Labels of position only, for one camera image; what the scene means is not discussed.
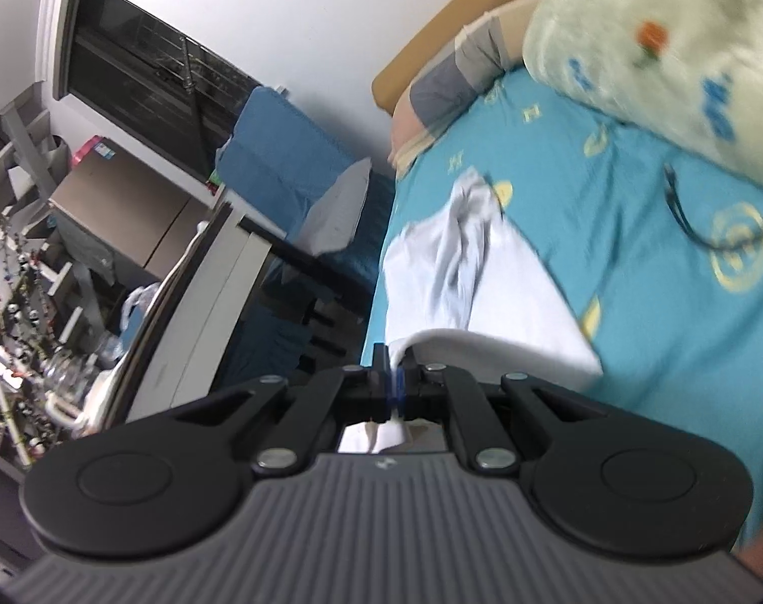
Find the grey seat cushion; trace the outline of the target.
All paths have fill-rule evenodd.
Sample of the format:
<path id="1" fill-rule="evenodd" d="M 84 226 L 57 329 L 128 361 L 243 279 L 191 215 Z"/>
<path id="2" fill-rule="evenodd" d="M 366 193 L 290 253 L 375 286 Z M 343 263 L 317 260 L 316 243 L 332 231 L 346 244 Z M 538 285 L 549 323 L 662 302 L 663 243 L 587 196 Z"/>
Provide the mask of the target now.
<path id="1" fill-rule="evenodd" d="M 310 208 L 295 246 L 312 256 L 344 250 L 360 226 L 368 196 L 372 162 L 354 162 Z"/>

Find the turquoise patterned bed sheet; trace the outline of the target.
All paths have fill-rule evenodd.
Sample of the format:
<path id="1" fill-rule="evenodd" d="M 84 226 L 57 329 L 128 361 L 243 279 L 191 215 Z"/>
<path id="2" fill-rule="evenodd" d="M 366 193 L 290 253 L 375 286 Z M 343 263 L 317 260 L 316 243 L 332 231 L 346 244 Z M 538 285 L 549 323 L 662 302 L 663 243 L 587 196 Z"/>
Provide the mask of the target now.
<path id="1" fill-rule="evenodd" d="M 435 213 L 473 168 L 600 357 L 593 396 L 732 450 L 763 531 L 763 190 L 560 96 L 524 69 L 470 106 L 396 187 Z"/>

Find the grey shelving unit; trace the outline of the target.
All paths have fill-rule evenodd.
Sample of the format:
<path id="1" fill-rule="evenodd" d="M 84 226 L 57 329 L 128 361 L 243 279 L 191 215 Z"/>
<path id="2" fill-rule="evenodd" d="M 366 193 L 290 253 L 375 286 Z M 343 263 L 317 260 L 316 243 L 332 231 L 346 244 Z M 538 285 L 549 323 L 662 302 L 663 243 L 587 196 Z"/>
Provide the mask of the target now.
<path id="1" fill-rule="evenodd" d="M 0 108 L 0 472 L 14 483 L 103 416 L 105 315 L 49 200 L 68 168 L 29 86 Z"/>

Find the dark window with grille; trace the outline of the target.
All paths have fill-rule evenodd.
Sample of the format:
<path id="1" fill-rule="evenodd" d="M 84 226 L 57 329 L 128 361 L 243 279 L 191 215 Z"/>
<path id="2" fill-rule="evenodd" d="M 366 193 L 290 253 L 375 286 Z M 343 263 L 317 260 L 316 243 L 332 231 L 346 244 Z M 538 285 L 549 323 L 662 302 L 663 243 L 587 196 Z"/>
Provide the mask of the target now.
<path id="1" fill-rule="evenodd" d="M 258 86 L 128 0 L 63 0 L 55 97 L 78 98 L 200 183 Z"/>

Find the tan headboard cushion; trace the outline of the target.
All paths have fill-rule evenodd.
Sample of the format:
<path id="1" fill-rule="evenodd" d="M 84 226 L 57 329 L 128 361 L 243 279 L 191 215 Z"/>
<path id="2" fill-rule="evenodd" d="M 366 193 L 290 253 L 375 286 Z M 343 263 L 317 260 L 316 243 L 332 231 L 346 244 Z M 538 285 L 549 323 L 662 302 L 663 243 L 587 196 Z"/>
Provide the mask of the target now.
<path id="1" fill-rule="evenodd" d="M 391 115 L 408 83 L 463 26 L 508 2 L 511 0 L 450 0 L 373 79 L 374 104 Z"/>

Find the white t-shirt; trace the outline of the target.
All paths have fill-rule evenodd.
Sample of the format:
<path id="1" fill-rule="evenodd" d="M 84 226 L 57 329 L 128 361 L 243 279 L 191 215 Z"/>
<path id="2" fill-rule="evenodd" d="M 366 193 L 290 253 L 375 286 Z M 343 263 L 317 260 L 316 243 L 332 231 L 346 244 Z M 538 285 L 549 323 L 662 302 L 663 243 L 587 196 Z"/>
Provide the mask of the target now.
<path id="1" fill-rule="evenodd" d="M 435 213 L 393 219 L 360 362 L 387 346 L 495 383 L 519 372 L 585 391 L 604 370 L 537 251 L 481 173 L 466 169 Z"/>

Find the blue covered chair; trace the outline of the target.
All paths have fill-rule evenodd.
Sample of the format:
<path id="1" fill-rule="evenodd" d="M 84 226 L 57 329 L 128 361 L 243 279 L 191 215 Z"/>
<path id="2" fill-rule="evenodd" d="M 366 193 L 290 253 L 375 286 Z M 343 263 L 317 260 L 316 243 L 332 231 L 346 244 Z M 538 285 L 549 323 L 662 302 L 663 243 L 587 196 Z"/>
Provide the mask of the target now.
<path id="1" fill-rule="evenodd" d="M 270 88 L 256 88 L 219 150 L 216 173 L 228 190 L 283 232 L 284 242 L 313 267 L 320 284 L 363 317 L 379 279 L 395 195 L 391 177 L 372 164 L 360 226 L 344 250 L 312 256 L 295 246 L 310 208 L 357 161 L 287 98 Z"/>
<path id="2" fill-rule="evenodd" d="M 365 331 L 362 315 L 272 255 L 239 312 L 211 389 L 266 375 L 304 385 L 322 369 L 357 361 Z"/>

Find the striped pillow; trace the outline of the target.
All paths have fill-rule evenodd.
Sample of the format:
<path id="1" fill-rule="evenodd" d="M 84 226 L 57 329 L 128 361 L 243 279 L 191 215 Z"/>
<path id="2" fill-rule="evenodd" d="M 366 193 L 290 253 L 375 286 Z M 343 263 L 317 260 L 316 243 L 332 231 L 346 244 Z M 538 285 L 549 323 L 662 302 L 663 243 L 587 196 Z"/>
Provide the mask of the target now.
<path id="1" fill-rule="evenodd" d="M 522 60 L 534 7 L 512 2 L 464 26 L 412 79 L 392 112 L 388 162 L 398 179 L 477 97 Z"/>

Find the green fleece cartoon blanket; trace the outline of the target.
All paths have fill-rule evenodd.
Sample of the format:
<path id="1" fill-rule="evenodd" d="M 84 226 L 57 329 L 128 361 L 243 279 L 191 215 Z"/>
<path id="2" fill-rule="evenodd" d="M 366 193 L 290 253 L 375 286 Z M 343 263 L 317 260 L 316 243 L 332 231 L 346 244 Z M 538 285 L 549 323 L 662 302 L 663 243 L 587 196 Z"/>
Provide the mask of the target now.
<path id="1" fill-rule="evenodd" d="M 763 186 L 763 0 L 541 0 L 530 75 Z"/>

